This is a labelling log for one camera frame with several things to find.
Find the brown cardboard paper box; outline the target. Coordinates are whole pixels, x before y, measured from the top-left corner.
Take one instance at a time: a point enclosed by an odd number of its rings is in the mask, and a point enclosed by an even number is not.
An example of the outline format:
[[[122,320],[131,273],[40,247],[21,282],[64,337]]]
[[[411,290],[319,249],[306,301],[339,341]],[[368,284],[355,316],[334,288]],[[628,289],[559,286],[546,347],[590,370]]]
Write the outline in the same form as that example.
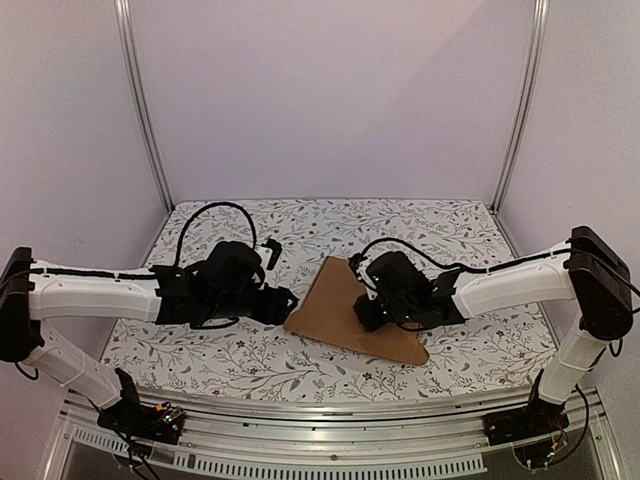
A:
[[[422,366],[429,354],[415,333],[385,325],[368,333],[360,324],[353,305],[365,294],[348,261],[328,257],[321,264],[299,308],[284,322],[284,329],[307,339],[347,350]]]

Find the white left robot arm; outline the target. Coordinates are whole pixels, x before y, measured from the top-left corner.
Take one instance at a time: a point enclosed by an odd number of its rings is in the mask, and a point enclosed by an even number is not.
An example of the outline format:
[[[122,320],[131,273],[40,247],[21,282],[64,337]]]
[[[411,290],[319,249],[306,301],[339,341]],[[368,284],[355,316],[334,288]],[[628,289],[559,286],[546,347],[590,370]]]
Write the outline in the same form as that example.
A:
[[[226,328],[249,318],[284,323],[298,304],[285,287],[268,283],[280,255],[273,242],[252,248],[223,241],[190,266],[95,270],[37,260],[18,247],[1,273],[1,359],[30,366],[74,390],[128,434],[148,426],[128,377],[106,367],[59,333],[63,320],[130,319],[192,330]]]

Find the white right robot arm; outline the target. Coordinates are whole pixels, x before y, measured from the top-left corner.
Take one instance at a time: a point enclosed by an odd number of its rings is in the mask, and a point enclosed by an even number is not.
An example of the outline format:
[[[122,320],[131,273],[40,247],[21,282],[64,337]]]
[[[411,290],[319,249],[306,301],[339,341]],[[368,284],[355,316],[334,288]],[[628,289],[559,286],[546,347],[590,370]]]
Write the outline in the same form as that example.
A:
[[[368,332],[389,324],[422,332],[531,303],[577,303],[577,320],[538,375],[533,401],[518,412],[517,427],[527,436],[539,435],[554,422],[555,406],[565,403],[605,348],[633,326],[632,298],[638,290],[629,267],[588,226],[573,228],[568,240],[547,250],[502,264],[439,264],[441,272],[434,279],[404,251],[373,260],[360,251],[348,265],[366,289],[353,309]]]

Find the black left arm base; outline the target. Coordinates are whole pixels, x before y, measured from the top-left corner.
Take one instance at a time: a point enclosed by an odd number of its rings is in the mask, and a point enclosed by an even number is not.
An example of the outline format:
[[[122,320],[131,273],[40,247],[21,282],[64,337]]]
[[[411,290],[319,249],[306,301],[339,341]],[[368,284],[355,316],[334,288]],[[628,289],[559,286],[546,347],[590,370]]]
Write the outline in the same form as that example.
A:
[[[143,405],[131,376],[120,368],[115,373],[121,383],[120,398],[111,407],[98,408],[98,425],[123,435],[177,445],[186,419],[185,410],[170,401]]]

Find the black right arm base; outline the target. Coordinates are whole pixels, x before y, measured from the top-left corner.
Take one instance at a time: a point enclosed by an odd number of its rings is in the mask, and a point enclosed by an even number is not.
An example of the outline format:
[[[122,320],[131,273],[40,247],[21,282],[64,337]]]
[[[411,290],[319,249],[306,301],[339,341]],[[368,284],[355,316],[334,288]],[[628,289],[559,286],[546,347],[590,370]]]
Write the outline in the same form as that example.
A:
[[[550,466],[565,436],[565,429],[569,426],[565,404],[556,405],[540,398],[538,387],[541,377],[542,372],[537,375],[524,406],[482,417],[483,432],[491,446],[547,436],[544,441],[514,449],[516,460],[529,470]]]

